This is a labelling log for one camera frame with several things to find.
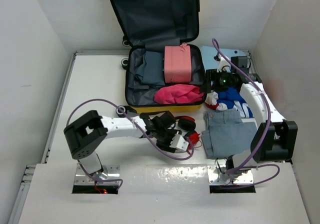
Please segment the dark grey-blue garment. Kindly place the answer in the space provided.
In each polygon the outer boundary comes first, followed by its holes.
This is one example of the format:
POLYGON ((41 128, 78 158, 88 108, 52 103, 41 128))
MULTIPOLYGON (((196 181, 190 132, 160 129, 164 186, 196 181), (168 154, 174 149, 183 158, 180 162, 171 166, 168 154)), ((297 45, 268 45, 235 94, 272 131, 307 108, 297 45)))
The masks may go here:
POLYGON ((136 69, 134 76, 144 86, 153 88, 165 86, 164 55, 160 52, 146 51, 142 64, 136 69))

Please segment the pink towel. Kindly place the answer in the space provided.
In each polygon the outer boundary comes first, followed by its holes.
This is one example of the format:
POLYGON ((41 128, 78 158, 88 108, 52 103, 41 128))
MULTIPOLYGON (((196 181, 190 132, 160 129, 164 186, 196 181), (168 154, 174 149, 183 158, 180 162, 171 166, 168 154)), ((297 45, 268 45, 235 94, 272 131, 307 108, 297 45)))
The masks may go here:
POLYGON ((193 104, 200 102, 204 93, 199 86, 191 84, 175 84, 160 88, 154 95, 157 104, 193 104))

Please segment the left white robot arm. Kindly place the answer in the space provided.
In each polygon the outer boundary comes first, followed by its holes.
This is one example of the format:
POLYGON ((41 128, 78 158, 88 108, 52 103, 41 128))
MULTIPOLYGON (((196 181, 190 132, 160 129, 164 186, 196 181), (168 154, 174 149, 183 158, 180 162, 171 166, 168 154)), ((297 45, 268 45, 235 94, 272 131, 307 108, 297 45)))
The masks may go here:
POLYGON ((155 138, 156 147, 162 151, 185 152, 189 144, 180 130, 171 129, 175 123, 175 117, 168 111, 153 118, 148 113, 142 113, 127 119, 102 116, 91 110, 66 126, 63 132, 72 158, 89 175, 93 175, 103 170, 96 149, 105 139, 155 138))

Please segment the red and black headphones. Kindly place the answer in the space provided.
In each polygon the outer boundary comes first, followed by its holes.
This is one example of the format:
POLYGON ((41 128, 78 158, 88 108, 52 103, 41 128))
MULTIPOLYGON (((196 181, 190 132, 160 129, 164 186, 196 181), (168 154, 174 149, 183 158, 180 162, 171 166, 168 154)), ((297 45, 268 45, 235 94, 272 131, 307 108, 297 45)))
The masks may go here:
POLYGON ((186 150, 186 152, 190 155, 192 147, 197 149, 203 145, 202 141, 200 140, 200 134, 196 132, 195 119, 190 116, 181 115, 176 116, 175 121, 177 122, 178 127, 186 132, 185 136, 191 142, 186 150))

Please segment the red white blue shirt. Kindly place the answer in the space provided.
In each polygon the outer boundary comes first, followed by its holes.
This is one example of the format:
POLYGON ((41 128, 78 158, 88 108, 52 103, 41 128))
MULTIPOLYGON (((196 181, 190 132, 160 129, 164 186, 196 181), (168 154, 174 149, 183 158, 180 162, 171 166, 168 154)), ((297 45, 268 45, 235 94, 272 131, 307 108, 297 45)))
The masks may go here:
POLYGON ((247 102, 241 97, 239 92, 230 87, 226 91, 212 91, 207 94, 205 105, 215 111, 236 110, 240 112, 241 118, 253 118, 254 115, 247 104, 247 102))

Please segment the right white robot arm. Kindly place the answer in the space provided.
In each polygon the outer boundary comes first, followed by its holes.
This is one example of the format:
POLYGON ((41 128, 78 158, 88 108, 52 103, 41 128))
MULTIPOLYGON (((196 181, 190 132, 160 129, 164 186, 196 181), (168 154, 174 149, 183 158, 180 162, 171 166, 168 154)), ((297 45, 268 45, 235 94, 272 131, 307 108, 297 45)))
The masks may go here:
POLYGON ((208 69, 201 90, 208 97, 235 89, 247 107, 205 113, 202 142, 207 158, 227 158, 226 172, 256 168, 266 163, 289 161, 294 152, 298 126, 286 120, 265 93, 258 76, 208 69))

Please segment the light blue denim jeans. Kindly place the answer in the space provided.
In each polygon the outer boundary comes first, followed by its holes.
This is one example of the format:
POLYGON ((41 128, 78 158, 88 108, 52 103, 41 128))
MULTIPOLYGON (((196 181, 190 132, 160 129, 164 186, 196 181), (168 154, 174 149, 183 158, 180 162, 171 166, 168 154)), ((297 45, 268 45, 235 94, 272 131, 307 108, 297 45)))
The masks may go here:
POLYGON ((249 149, 256 123, 243 122, 237 110, 207 111, 201 139, 208 159, 225 159, 249 149))

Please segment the pink cosmetic case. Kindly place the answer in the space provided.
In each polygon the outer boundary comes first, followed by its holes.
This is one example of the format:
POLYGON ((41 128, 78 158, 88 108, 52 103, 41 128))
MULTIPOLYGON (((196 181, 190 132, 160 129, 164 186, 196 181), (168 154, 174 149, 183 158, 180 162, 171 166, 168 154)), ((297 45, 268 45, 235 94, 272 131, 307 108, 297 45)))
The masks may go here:
POLYGON ((164 48, 164 81, 166 84, 189 83, 192 78, 191 48, 182 43, 164 48))

